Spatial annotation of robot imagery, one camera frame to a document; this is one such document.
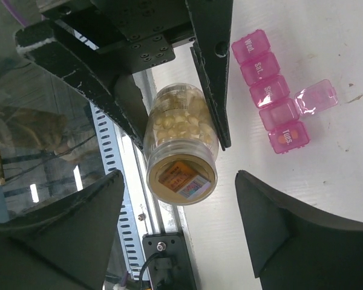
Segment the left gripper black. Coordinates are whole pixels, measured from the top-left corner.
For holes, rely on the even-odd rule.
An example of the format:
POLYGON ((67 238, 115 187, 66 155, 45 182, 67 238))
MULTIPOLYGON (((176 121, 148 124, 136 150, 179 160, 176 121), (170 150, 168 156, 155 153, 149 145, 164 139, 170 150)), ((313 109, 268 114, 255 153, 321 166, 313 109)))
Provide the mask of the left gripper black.
POLYGON ((97 52, 50 20, 18 30, 16 51, 94 104, 142 150, 148 114, 131 73, 174 60, 175 47, 195 40, 191 54, 226 150, 231 147, 226 105, 233 3, 41 1, 43 16, 68 25, 97 52))

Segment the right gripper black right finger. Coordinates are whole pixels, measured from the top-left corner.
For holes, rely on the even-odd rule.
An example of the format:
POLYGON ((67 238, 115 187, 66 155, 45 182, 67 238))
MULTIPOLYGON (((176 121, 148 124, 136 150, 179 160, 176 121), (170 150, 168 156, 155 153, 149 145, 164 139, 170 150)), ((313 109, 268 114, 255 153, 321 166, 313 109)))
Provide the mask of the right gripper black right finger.
POLYGON ((322 211, 244 170, 235 187, 263 289, 363 289, 363 222, 322 211))

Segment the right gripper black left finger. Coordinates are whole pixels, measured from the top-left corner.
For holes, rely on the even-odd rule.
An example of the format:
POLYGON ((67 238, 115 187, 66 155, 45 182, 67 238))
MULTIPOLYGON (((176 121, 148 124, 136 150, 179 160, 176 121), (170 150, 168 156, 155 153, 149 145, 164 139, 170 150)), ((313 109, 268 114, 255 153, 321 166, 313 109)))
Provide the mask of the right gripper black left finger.
POLYGON ((115 170, 0 223, 0 289, 102 289, 124 189, 115 170))

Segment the clear bottle yellow capsules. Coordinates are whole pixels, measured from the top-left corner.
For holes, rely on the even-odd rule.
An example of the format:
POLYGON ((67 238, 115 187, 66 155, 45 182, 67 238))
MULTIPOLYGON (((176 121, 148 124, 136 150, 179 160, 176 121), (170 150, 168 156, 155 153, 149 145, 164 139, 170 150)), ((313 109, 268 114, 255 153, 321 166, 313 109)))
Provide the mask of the clear bottle yellow capsules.
POLYGON ((159 200, 191 205, 217 185, 219 141, 203 93, 175 83, 153 101, 143 143, 146 181, 159 200))

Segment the pink weekly pill organizer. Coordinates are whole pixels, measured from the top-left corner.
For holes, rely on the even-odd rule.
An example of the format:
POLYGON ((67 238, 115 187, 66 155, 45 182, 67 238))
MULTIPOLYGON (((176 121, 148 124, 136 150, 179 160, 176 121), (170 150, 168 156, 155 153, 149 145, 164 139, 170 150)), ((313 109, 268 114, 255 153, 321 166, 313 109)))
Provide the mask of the pink weekly pill organizer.
POLYGON ((255 30, 236 40, 231 48, 273 151, 284 154, 309 144, 310 137, 301 118, 338 104, 331 82, 324 79, 291 95, 264 30, 255 30))

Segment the aluminium mounting rail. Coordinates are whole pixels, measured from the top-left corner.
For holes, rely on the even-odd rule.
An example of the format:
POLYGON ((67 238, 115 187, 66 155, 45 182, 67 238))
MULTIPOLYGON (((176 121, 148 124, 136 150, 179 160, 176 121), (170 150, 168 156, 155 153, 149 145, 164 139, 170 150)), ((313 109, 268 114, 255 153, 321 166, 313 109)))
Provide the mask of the aluminium mounting rail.
POLYGON ((140 287, 146 289, 196 289, 185 236, 180 228, 175 232, 165 228, 163 217, 170 214, 170 223, 179 220, 175 203, 184 201, 184 186, 196 175, 186 162, 165 155, 175 140, 186 140, 190 136, 188 122, 188 101, 186 84, 171 85, 165 95, 154 100, 149 117, 149 131, 146 134, 144 151, 135 147, 132 152, 139 171, 137 181, 143 189, 145 204, 154 203, 148 209, 149 226, 142 237, 144 263, 140 270, 140 287), (161 204, 166 205, 165 213, 161 204))

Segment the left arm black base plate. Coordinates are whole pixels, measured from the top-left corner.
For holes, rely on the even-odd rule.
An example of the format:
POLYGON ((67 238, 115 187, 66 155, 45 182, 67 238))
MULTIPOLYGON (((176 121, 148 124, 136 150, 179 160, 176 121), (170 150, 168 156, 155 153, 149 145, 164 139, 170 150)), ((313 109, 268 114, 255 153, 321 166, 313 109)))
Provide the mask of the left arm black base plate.
POLYGON ((151 289, 197 290, 183 233, 146 235, 142 244, 151 289))

